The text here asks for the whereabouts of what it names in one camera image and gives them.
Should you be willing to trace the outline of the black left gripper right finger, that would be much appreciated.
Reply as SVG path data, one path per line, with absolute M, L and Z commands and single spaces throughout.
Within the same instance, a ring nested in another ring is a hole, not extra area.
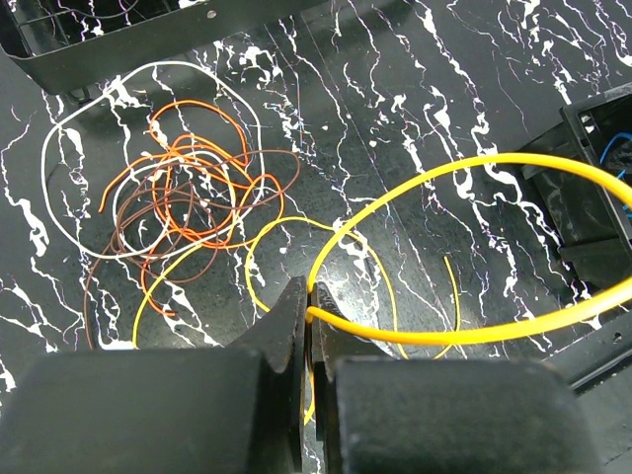
M 526 360 L 397 359 L 311 322 L 316 435 L 330 473 L 597 473 L 573 390 Z

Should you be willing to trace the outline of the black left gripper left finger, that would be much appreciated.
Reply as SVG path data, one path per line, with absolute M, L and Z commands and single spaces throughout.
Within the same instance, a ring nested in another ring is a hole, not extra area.
M 5 473 L 294 473 L 304 318 L 295 277 L 224 348 L 51 355 L 1 415 Z

